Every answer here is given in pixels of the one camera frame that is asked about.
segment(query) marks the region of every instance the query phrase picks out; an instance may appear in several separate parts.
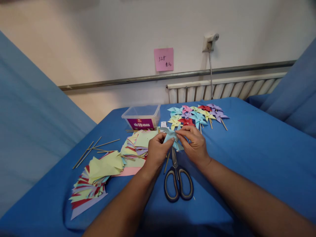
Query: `wall outlet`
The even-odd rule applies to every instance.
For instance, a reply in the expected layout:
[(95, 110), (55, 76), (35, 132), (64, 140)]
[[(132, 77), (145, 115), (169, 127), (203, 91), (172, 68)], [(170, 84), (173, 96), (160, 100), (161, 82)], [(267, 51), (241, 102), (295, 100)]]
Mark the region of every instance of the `wall outlet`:
[(217, 41), (219, 37), (220, 37), (220, 35), (218, 33), (205, 35), (204, 36), (204, 41), (203, 41), (202, 52), (214, 51), (215, 41)]

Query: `scissor blade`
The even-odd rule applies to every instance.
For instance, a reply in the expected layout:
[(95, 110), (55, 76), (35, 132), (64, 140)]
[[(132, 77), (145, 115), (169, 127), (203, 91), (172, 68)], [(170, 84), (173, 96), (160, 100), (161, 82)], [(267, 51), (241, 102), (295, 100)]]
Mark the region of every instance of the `scissor blade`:
[(178, 162), (177, 162), (177, 155), (175, 154), (174, 148), (172, 148), (172, 165), (177, 168)]

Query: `hand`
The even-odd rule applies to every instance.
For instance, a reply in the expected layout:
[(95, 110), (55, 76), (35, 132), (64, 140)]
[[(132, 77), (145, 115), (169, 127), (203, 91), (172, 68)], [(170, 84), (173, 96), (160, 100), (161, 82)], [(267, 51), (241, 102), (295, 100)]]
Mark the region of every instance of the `hand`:
[(171, 138), (166, 143), (162, 144), (166, 135), (166, 133), (158, 133), (149, 141), (148, 155), (145, 162), (146, 167), (156, 170), (162, 166), (167, 152), (172, 147), (174, 142), (174, 138)]
[[(211, 163), (212, 158), (207, 153), (205, 138), (195, 126), (183, 126), (176, 133), (188, 158), (199, 170)], [(185, 137), (191, 140), (191, 143), (188, 143)]]

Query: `red pinwheel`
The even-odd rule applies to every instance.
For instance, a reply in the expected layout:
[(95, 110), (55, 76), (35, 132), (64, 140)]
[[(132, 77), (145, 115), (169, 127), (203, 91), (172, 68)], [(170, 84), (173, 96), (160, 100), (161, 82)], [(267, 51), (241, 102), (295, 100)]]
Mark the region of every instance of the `red pinwheel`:
[(208, 112), (211, 112), (211, 111), (212, 111), (211, 107), (208, 107), (207, 105), (201, 105), (201, 106), (199, 106), (198, 108), (199, 108), (199, 109), (202, 109), (202, 110), (206, 110), (206, 111), (208, 111)]
[(179, 122), (183, 123), (183, 125), (188, 125), (188, 126), (194, 126), (193, 124), (193, 120), (188, 118), (188, 119), (185, 119), (185, 118), (181, 118), (178, 120)]

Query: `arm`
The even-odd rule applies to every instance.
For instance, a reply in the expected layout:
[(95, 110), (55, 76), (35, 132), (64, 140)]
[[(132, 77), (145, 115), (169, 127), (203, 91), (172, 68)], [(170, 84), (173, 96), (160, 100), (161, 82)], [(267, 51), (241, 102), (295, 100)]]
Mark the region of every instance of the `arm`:
[(316, 236), (313, 223), (264, 189), (209, 157), (194, 126), (176, 131), (189, 159), (259, 236)]
[(162, 163), (174, 142), (173, 138), (162, 144), (165, 137), (165, 133), (159, 133), (149, 141), (144, 166), (96, 217), (84, 237), (134, 236)]

